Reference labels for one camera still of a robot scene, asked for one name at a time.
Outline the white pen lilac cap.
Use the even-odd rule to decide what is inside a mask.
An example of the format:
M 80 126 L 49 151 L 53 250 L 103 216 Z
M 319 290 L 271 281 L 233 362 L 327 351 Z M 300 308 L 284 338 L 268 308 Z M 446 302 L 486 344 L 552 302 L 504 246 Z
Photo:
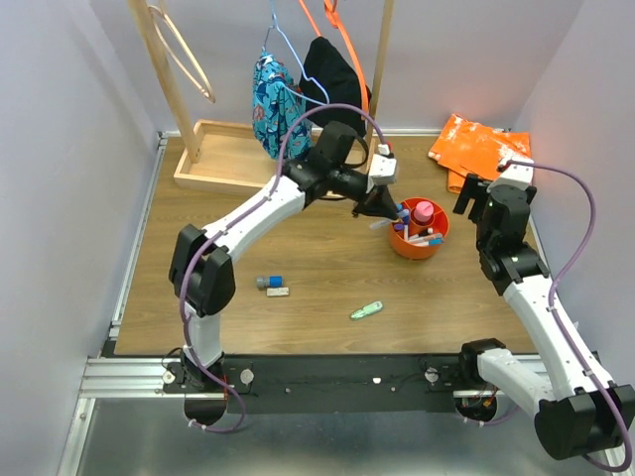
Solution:
M 375 222 L 371 223 L 369 225 L 369 229 L 370 230 L 376 230 L 376 229 L 379 229 L 379 228 L 382 228 L 382 227 L 386 227 L 386 226 L 389 226 L 389 225 L 395 225 L 395 224 L 402 224 L 402 221 L 401 220 L 381 219 L 381 220 L 378 220 L 378 221 L 375 221 Z

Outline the white pen dark-blue cap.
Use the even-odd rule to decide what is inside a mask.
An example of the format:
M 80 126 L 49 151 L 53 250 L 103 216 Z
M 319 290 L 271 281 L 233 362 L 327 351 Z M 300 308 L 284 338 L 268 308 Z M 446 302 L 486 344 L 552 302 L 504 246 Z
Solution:
M 402 221 L 403 221 L 403 233 L 404 233 L 404 239 L 405 241 L 409 241 L 409 237 L 410 237 L 410 229 L 409 229 L 409 222 L 410 222 L 410 210 L 408 209 L 404 209 L 402 210 Z

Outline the glue tube pink cap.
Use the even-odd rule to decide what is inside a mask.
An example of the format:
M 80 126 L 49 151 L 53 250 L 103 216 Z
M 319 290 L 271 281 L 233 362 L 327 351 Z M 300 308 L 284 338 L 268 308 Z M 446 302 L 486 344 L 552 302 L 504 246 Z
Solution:
M 412 219 L 421 225 L 427 225 L 434 220 L 435 207 L 428 200 L 418 202 L 412 211 Z

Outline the orange round divided organizer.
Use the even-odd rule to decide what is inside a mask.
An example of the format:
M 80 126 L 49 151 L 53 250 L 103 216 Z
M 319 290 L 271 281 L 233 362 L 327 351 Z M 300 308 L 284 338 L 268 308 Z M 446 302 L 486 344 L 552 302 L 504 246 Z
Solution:
M 409 260 L 431 258 L 449 231 L 445 211 L 434 201 L 410 197 L 396 203 L 398 220 L 388 227 L 392 250 Z

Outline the white pen light-blue cap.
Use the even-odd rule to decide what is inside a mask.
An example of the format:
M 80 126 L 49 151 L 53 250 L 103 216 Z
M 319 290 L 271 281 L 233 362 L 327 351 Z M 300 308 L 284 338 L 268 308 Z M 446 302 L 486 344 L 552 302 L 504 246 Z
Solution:
M 422 247 L 438 246 L 438 245 L 441 245 L 443 242 L 444 242 L 443 238 L 426 240 L 426 241 L 423 241 L 419 246 L 422 246 Z

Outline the green translucent correction pen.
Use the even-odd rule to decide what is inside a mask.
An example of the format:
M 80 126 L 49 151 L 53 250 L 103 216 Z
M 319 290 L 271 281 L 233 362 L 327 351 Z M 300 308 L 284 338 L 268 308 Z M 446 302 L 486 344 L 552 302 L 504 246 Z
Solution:
M 380 312 L 383 309 L 383 302 L 380 300 L 373 301 L 357 310 L 355 310 L 351 315 L 350 319 L 353 321 L 357 321 L 363 319 L 365 317 L 371 316 Z

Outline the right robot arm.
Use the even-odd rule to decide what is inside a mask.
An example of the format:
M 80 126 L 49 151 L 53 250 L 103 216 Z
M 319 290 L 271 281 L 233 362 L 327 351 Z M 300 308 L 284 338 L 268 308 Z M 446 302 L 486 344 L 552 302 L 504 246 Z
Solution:
M 584 344 L 553 288 L 539 253 L 524 239 L 536 190 L 526 181 L 492 182 L 470 174 L 454 206 L 476 226 L 484 276 L 515 311 L 547 371 L 529 370 L 495 338 L 462 345 L 456 375 L 467 388 L 490 384 L 532 418 L 545 451 L 556 460 L 622 446 L 630 466 L 628 430 L 634 389 L 617 385 Z

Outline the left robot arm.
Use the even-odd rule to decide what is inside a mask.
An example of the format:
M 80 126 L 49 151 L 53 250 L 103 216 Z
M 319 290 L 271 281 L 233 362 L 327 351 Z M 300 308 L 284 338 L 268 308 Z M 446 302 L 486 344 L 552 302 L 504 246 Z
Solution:
M 378 144 L 363 174 L 346 161 L 355 140 L 351 128 L 327 124 L 302 158 L 283 162 L 242 205 L 203 228 L 180 231 L 169 280 L 184 324 L 186 379 L 196 390 L 210 391 L 219 382 L 220 320 L 236 291 L 234 266 L 267 232 L 329 193 L 351 200 L 354 216 L 396 219 L 388 186 L 397 162 L 390 145 Z

